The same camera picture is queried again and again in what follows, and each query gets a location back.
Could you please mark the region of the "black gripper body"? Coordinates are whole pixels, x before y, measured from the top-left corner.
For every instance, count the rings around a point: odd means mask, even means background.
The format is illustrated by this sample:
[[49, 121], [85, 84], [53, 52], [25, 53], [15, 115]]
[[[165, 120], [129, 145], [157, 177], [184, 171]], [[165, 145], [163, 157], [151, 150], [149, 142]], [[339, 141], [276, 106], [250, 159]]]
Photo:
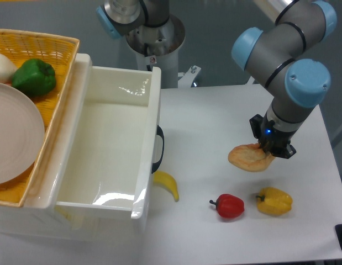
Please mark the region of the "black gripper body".
[[261, 136], [258, 138], [260, 147], [264, 152], [269, 152], [275, 157], [278, 147], [291, 144], [291, 132], [284, 132], [274, 127], [273, 120], [268, 121], [267, 117], [262, 117]]

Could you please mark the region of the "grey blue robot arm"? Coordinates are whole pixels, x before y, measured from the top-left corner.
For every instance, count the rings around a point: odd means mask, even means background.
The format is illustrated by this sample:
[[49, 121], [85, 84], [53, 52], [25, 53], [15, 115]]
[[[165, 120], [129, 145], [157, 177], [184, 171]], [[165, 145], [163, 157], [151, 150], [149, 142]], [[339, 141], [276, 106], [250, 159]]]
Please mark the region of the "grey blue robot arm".
[[[292, 136], [331, 85], [327, 68], [301, 55], [335, 30], [337, 15], [325, 1], [256, 1], [256, 5], [275, 27], [268, 32], [256, 27], [245, 30], [234, 42], [231, 56], [273, 96], [266, 114], [250, 119], [254, 137], [263, 151], [288, 159], [296, 152]], [[162, 88], [180, 85], [178, 50], [185, 28], [171, 15], [168, 1], [105, 1], [96, 13], [111, 38], [126, 38], [140, 70], [159, 67]]]

